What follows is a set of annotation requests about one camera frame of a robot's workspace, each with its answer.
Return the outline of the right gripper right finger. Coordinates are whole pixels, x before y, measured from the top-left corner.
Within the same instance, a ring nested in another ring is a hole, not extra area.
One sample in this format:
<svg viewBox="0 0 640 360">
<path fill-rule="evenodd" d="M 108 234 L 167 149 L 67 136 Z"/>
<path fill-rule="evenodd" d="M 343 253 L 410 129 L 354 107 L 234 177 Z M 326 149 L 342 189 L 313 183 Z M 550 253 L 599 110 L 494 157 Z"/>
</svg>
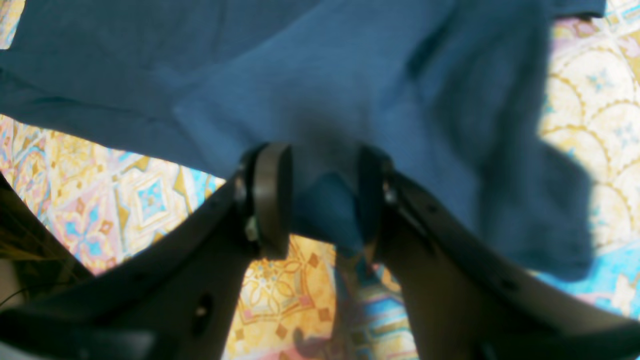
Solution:
<svg viewBox="0 0 640 360">
<path fill-rule="evenodd" d="M 386 153 L 358 153 L 368 264 L 400 285 L 422 360 L 635 360 L 637 320 L 569 296 L 483 246 Z"/>
</svg>

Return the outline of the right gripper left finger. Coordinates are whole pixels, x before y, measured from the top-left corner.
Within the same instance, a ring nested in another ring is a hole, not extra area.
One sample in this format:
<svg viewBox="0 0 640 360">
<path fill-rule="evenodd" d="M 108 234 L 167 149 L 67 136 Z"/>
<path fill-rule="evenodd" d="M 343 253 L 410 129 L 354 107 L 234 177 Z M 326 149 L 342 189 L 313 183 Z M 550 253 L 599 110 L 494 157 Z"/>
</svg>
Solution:
<svg viewBox="0 0 640 360">
<path fill-rule="evenodd" d="M 131 260 L 1 313 L 3 360 L 219 360 L 251 262 L 283 260 L 293 165 L 285 143 L 246 153 L 233 178 Z"/>
</svg>

